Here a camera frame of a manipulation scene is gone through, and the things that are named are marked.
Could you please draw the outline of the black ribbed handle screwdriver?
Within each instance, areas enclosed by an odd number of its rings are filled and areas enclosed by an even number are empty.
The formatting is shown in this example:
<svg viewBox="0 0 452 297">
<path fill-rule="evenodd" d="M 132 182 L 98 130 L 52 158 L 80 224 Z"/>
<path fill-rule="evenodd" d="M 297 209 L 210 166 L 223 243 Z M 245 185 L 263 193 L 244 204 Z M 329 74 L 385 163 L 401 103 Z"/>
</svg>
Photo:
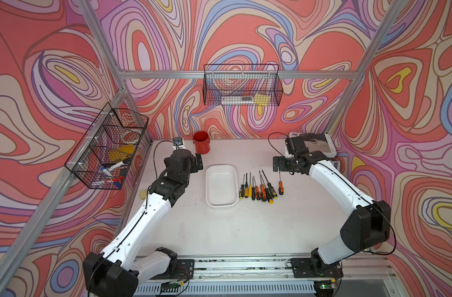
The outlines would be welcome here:
<svg viewBox="0 0 452 297">
<path fill-rule="evenodd" d="M 252 177 L 251 179 L 251 185 L 250 185 L 250 193 L 251 193 L 251 199 L 256 200 L 256 187 L 255 187 L 255 179 Z"/>
</svg>

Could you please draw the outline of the markers in left basket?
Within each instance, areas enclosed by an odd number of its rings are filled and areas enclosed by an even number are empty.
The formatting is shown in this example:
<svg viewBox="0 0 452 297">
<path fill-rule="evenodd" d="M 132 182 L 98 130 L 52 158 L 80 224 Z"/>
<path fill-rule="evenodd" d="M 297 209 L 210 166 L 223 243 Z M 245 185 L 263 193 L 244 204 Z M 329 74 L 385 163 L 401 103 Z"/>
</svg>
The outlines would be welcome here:
<svg viewBox="0 0 452 297">
<path fill-rule="evenodd" d="M 118 163 L 107 163 L 100 167 L 101 175 L 93 179 L 94 188 L 121 189 L 125 178 L 128 175 L 129 165 L 132 158 L 126 158 Z"/>
</svg>

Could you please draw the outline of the white plastic storage box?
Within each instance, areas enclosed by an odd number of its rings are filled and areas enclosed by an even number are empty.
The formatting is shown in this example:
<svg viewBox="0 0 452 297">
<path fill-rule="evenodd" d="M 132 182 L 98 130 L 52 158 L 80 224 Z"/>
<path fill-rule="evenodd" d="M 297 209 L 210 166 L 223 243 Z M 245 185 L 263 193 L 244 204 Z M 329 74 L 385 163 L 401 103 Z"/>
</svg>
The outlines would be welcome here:
<svg viewBox="0 0 452 297">
<path fill-rule="evenodd" d="M 206 170 L 206 203 L 213 209 L 233 207 L 239 200 L 237 172 L 231 165 L 212 165 Z"/>
</svg>

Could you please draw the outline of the white Lover book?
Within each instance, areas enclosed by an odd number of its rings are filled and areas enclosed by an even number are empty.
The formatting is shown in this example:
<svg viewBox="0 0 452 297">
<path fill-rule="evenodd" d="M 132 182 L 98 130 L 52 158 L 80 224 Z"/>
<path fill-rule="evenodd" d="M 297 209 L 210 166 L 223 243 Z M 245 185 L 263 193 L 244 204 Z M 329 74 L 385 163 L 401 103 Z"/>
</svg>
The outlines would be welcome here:
<svg viewBox="0 0 452 297">
<path fill-rule="evenodd" d="M 328 158 L 334 158 L 337 155 L 336 148 L 329 134 L 290 132 L 289 137 L 299 137 L 300 139 L 302 139 L 304 145 L 310 152 L 318 150 L 325 154 L 325 156 Z"/>
</svg>

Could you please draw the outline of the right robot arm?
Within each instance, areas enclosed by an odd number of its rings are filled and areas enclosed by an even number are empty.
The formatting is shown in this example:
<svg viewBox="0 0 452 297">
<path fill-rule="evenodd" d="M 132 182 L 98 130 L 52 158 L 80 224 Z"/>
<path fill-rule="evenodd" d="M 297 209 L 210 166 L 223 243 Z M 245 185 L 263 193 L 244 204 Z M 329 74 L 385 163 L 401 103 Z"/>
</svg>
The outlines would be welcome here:
<svg viewBox="0 0 452 297">
<path fill-rule="evenodd" d="M 275 172 L 306 174 L 323 186 L 343 208 L 348 218 L 339 234 L 311 251 L 309 268 L 317 276 L 341 272 L 341 261 L 389 240 L 394 231 L 391 207 L 359 190 L 322 152 L 310 151 L 301 136 L 285 139 L 287 153 L 274 158 Z"/>
</svg>

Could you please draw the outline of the red metal cup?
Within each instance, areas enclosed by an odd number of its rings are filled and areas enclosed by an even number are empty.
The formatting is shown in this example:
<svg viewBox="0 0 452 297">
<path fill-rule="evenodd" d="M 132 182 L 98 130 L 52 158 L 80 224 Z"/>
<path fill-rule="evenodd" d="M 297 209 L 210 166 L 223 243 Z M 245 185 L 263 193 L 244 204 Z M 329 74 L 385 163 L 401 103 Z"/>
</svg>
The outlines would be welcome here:
<svg viewBox="0 0 452 297">
<path fill-rule="evenodd" d="M 196 149 L 196 152 L 199 154 L 206 154 L 210 151 L 210 138 L 209 135 L 205 131 L 196 132 L 193 135 L 193 143 Z"/>
</svg>

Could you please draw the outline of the orange screwdriver long shaft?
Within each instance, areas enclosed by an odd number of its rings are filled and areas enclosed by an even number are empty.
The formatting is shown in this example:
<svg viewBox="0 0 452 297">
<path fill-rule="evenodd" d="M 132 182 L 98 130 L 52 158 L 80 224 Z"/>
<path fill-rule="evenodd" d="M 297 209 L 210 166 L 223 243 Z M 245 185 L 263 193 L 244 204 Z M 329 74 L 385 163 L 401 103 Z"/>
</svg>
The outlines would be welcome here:
<svg viewBox="0 0 452 297">
<path fill-rule="evenodd" d="M 260 180 L 259 187 L 260 187 L 260 191 L 261 191 L 261 200 L 263 202 L 267 202 L 268 201 L 267 200 L 267 194 L 266 194 L 266 191 L 265 191 L 265 186 L 264 186 L 263 177 L 262 177 L 261 172 L 259 172 L 259 180 Z"/>
</svg>

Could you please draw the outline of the small orange screwdriver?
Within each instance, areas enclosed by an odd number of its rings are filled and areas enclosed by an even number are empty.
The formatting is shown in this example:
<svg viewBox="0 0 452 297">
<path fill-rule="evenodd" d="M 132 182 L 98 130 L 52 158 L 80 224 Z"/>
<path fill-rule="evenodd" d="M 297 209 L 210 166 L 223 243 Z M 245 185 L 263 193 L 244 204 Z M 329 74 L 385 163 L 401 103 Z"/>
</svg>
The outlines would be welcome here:
<svg viewBox="0 0 452 297">
<path fill-rule="evenodd" d="M 255 196 L 255 200 L 257 201 L 261 201 L 263 195 L 259 189 L 259 186 L 256 183 L 255 177 L 253 177 L 253 190 L 254 190 L 254 196 Z"/>
</svg>

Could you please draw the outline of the grey calculator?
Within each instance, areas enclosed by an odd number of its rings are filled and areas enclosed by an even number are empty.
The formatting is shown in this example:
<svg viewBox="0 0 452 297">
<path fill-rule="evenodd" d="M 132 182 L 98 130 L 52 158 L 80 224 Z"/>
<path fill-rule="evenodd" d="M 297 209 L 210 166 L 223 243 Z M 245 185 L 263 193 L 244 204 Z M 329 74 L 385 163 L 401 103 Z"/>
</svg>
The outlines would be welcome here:
<svg viewBox="0 0 452 297">
<path fill-rule="evenodd" d="M 331 160 L 331 163 L 338 171 L 341 169 L 341 163 L 339 161 Z"/>
</svg>

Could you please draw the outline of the yellow sponge in basket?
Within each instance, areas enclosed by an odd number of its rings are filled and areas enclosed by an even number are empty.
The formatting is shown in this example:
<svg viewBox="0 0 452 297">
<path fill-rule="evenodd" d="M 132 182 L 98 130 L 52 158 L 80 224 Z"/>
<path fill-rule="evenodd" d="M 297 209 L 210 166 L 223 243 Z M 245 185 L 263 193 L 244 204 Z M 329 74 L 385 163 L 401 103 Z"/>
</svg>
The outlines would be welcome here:
<svg viewBox="0 0 452 297">
<path fill-rule="evenodd" d="M 270 95 L 255 94 L 253 103 L 258 106 L 268 106 L 270 104 Z"/>
</svg>

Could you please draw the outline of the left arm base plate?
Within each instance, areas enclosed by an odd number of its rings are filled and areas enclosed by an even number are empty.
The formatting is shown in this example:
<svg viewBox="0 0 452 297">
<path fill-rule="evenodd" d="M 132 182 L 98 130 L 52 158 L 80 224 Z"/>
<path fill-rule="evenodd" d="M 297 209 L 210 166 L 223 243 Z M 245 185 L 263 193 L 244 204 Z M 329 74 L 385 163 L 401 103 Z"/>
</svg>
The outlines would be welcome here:
<svg viewBox="0 0 452 297">
<path fill-rule="evenodd" d="M 166 272 L 153 277 L 153 280 L 187 280 L 194 277 L 195 260 L 178 259 L 170 264 Z"/>
</svg>

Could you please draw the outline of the black yellow-tip screwdriver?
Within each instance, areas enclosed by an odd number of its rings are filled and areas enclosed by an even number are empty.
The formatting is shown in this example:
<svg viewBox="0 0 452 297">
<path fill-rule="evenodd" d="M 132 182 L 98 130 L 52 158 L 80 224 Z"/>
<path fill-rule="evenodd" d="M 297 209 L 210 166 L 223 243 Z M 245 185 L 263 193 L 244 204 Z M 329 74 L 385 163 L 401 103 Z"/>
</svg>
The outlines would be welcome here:
<svg viewBox="0 0 452 297">
<path fill-rule="evenodd" d="M 271 196 L 271 194 L 269 192 L 269 189 L 266 187 L 265 182 L 264 182 L 264 186 L 265 186 L 265 191 L 266 191 L 266 194 L 267 194 L 268 203 L 269 204 L 273 204 L 274 203 L 273 198 L 272 198 L 272 196 Z"/>
</svg>

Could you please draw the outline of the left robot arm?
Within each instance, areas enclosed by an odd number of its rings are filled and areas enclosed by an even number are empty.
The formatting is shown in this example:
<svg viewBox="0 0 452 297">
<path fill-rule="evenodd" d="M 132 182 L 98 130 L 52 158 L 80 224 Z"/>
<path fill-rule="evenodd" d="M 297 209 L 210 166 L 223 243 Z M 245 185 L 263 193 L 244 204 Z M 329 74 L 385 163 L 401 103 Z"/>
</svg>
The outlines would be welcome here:
<svg viewBox="0 0 452 297">
<path fill-rule="evenodd" d="M 203 169 L 202 156 L 177 148 L 164 160 L 166 168 L 147 190 L 147 198 L 122 231 L 101 253 L 83 261 L 88 296 L 131 297 L 137 287 L 155 277 L 173 277 L 186 268 L 178 255 L 159 247 L 150 256 L 136 257 L 152 230 L 189 186 L 190 176 Z"/>
</svg>

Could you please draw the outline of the orange black screwdriver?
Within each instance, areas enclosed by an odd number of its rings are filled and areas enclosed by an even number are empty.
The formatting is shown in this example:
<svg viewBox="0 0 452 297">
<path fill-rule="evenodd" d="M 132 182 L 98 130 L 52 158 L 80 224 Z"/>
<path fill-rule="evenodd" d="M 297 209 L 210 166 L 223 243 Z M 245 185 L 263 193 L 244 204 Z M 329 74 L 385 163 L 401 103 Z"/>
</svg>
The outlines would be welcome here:
<svg viewBox="0 0 452 297">
<path fill-rule="evenodd" d="M 281 172 L 279 172 L 279 194 L 282 196 L 284 195 L 284 184 L 282 182 L 282 178 L 281 178 Z"/>
</svg>

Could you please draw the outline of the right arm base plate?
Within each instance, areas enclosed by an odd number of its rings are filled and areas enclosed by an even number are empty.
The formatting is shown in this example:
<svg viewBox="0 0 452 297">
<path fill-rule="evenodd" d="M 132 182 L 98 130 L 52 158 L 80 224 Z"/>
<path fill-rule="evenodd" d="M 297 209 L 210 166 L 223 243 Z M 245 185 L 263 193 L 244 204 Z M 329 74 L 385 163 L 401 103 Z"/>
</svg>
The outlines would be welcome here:
<svg viewBox="0 0 452 297">
<path fill-rule="evenodd" d="M 295 278 L 342 278 L 339 262 L 324 264 L 316 257 L 291 258 L 290 268 Z"/>
</svg>

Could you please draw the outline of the black yellow dotted screwdriver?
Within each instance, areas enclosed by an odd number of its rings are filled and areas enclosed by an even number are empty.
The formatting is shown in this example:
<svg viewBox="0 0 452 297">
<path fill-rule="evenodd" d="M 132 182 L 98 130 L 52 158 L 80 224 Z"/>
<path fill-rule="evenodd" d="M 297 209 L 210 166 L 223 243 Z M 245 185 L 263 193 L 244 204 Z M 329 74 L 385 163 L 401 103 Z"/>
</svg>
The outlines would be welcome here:
<svg viewBox="0 0 452 297">
<path fill-rule="evenodd" d="M 272 184 L 269 182 L 269 180 L 268 180 L 267 176 L 265 175 L 264 171 L 262 171 L 262 174 L 263 174 L 263 176 L 264 176 L 264 178 L 265 178 L 265 180 L 266 180 L 266 182 L 267 182 L 267 187 L 268 187 L 268 189 L 269 189 L 269 192 L 270 192 L 272 198 L 273 198 L 273 199 L 276 199 L 276 198 L 277 198 L 277 193 L 276 193 L 274 187 L 273 187 Z"/>
</svg>

